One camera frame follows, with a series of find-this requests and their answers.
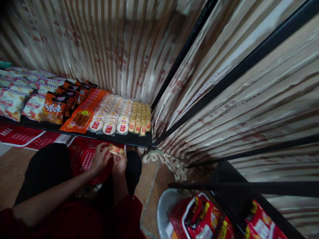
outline person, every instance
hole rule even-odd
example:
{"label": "person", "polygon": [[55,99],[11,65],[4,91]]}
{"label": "person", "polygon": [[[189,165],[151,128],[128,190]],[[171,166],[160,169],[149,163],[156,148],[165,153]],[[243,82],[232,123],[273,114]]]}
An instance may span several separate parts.
{"label": "person", "polygon": [[[40,149],[28,165],[14,207],[0,212],[0,237],[145,238],[140,230],[142,204],[134,196],[141,158],[135,151],[116,156],[105,145],[97,146],[91,168],[76,177],[65,144]],[[76,199],[74,193],[110,160],[114,161],[112,175],[96,197]]]}

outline metal shelf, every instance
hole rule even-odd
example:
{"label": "metal shelf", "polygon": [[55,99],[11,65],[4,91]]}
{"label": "metal shelf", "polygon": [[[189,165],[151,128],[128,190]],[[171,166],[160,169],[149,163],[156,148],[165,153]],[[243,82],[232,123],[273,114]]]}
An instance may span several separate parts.
{"label": "metal shelf", "polygon": [[[247,180],[226,160],[218,163],[208,181],[208,183],[232,182],[247,182]],[[238,193],[227,190],[210,192],[242,234],[245,234],[247,225],[244,219],[248,216],[252,201],[255,199],[287,238],[304,238],[261,194]]]}
{"label": "metal shelf", "polygon": [[109,136],[105,134],[94,134],[89,131],[87,131],[85,134],[76,133],[76,132],[65,132],[60,130],[61,125],[46,123],[46,122],[39,123],[37,121],[30,120],[25,116],[21,116],[20,122],[16,122],[4,116],[0,116],[0,123],[18,125],[18,126],[23,126],[27,128],[41,129],[45,131],[68,134],[73,136],[80,136],[80,137],[91,138],[91,139],[105,140],[109,142],[121,143],[121,144],[136,146],[136,147],[142,147],[142,148],[149,148],[152,146],[152,132],[147,132],[145,137],[140,137],[138,134],[133,134],[131,132],[128,132],[127,135],[120,135],[116,133],[115,136]]}

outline brown floor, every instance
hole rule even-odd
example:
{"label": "brown floor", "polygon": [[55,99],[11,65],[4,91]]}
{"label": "brown floor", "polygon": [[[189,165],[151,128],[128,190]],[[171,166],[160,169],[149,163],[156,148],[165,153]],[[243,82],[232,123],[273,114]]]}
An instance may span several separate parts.
{"label": "brown floor", "polygon": [[[0,157],[0,210],[12,207],[24,180],[24,173],[35,151],[11,148]],[[141,229],[147,238],[160,238],[156,211],[158,200],[174,176],[160,161],[143,163],[135,195],[143,204]]]}

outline leg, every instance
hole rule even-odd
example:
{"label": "leg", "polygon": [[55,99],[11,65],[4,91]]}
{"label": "leg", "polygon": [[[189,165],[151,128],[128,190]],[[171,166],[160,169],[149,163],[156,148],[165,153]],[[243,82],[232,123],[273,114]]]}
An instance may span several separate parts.
{"label": "leg", "polygon": [[49,144],[36,152],[30,160],[15,205],[72,177],[67,146],[59,143]]}
{"label": "leg", "polygon": [[[127,165],[125,169],[126,185],[129,194],[133,195],[136,185],[139,183],[142,173],[142,160],[137,152],[127,152]],[[99,192],[93,200],[94,204],[100,209],[107,212],[113,207],[114,204],[114,192],[113,192],[113,176],[111,175],[103,183]]]}

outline hand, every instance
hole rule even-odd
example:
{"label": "hand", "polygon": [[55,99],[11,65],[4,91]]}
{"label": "hand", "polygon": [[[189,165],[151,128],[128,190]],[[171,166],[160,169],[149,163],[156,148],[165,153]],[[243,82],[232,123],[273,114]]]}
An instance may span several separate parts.
{"label": "hand", "polygon": [[104,145],[108,145],[108,143],[101,143],[96,147],[95,155],[92,159],[92,166],[89,171],[91,171],[94,176],[103,171],[111,157],[111,153],[108,151],[109,147],[105,147],[101,152],[101,147]]}
{"label": "hand", "polygon": [[114,159],[114,165],[112,169],[112,174],[113,175],[125,174],[125,169],[127,164],[126,154],[119,153],[118,156],[114,154],[113,159]]}

